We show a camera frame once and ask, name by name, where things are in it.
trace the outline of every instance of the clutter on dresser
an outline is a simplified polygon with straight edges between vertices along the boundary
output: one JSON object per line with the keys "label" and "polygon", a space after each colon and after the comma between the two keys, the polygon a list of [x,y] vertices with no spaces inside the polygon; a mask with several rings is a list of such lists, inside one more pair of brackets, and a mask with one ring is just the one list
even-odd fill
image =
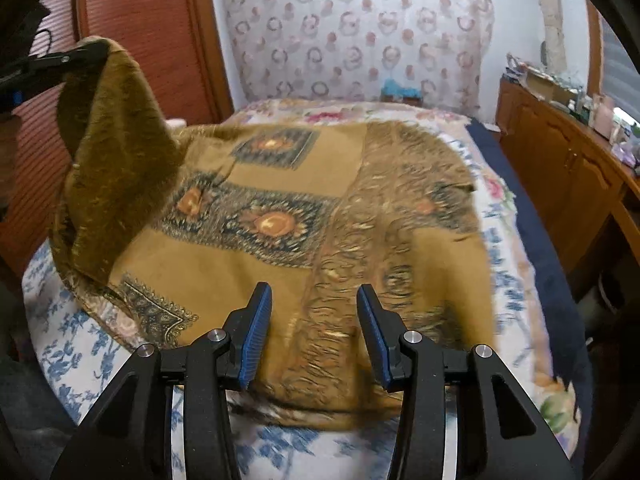
{"label": "clutter on dresser", "polygon": [[503,78],[523,87],[539,101],[547,102],[607,139],[611,154],[631,169],[640,162],[640,125],[606,95],[589,97],[584,86],[565,76],[549,73],[507,54]]}

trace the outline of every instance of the wooden door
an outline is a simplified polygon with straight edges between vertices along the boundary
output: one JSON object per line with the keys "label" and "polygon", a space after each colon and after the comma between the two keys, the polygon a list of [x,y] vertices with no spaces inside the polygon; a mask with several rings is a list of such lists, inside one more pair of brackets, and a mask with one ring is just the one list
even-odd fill
{"label": "wooden door", "polygon": [[535,184],[536,134],[542,128],[542,119],[536,104],[526,95],[513,101],[513,114],[508,119],[509,129],[500,140],[504,154],[518,174],[520,182],[530,193]]}
{"label": "wooden door", "polygon": [[570,272],[598,235],[621,192],[622,181],[609,161],[586,139],[579,143],[578,155],[569,166],[571,190],[562,216],[553,226],[564,272]]}
{"label": "wooden door", "polygon": [[[580,126],[575,121],[541,104],[542,129],[538,133],[536,150],[538,174],[532,200],[546,227],[553,232],[553,225],[562,215],[572,185],[569,168],[578,157]],[[561,239],[551,241],[556,248]]]}
{"label": "wooden door", "polygon": [[76,0],[76,7],[80,35],[126,48],[166,117],[209,124],[231,115],[212,0]]}
{"label": "wooden door", "polygon": [[522,88],[507,83],[505,90],[512,113],[500,145],[551,232],[569,193],[568,165],[577,156],[579,131]]}

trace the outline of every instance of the cabinet door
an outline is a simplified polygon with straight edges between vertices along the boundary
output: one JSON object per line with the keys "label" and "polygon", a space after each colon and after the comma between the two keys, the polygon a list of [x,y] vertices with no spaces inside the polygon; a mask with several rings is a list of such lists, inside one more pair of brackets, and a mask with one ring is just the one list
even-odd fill
{"label": "cabinet door", "polygon": [[[548,232],[562,215],[571,189],[570,166],[575,164],[580,151],[579,126],[571,120],[541,105],[542,129],[538,132],[535,152],[537,163],[536,184],[531,199]],[[551,238],[556,247],[562,240]]]}
{"label": "cabinet door", "polygon": [[500,145],[528,193],[535,182],[536,160],[532,150],[536,147],[536,132],[542,129],[542,118],[533,102],[519,97],[514,102],[509,124],[508,133],[502,136]]}
{"label": "cabinet door", "polygon": [[571,190],[551,237],[564,272],[570,272],[585,255],[604,225],[617,199],[622,181],[610,163],[586,140],[570,165]]}
{"label": "cabinet door", "polygon": [[514,111],[514,102],[517,101],[517,88],[514,84],[502,79],[500,81],[500,95],[498,96],[498,107],[495,113],[495,123],[504,134],[510,134],[511,117]]}
{"label": "cabinet door", "polygon": [[567,200],[576,131],[530,96],[518,103],[510,124],[513,133],[500,144],[549,230]]}

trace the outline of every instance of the metal screw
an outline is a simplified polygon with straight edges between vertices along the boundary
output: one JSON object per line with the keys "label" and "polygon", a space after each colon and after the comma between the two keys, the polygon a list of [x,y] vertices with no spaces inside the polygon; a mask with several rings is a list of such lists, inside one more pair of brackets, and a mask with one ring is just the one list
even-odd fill
{"label": "metal screw", "polygon": [[408,343],[415,344],[422,341],[422,334],[420,332],[416,332],[415,330],[408,330],[402,337],[404,337],[404,340]]}
{"label": "metal screw", "polygon": [[156,347],[153,346],[151,343],[144,343],[143,345],[140,345],[138,347],[138,350],[136,350],[136,352],[140,357],[149,357],[153,355],[155,351],[156,351]]}
{"label": "metal screw", "polygon": [[210,330],[209,333],[207,334],[207,338],[210,341],[216,341],[216,342],[222,341],[225,337],[226,337],[226,332],[221,328],[214,328],[213,330]]}
{"label": "metal screw", "polygon": [[494,351],[491,350],[490,346],[478,345],[476,346],[476,354],[478,354],[480,357],[487,358],[491,357],[494,354]]}

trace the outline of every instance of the sheer curtain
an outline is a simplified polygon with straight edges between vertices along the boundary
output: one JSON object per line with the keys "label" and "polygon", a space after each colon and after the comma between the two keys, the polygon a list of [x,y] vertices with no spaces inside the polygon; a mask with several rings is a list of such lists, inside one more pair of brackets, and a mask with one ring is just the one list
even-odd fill
{"label": "sheer curtain", "polygon": [[491,0],[224,0],[249,101],[376,100],[387,78],[474,115]]}
{"label": "sheer curtain", "polygon": [[609,23],[602,18],[600,23],[604,46],[602,93],[613,97],[616,106],[640,121],[640,74]]}

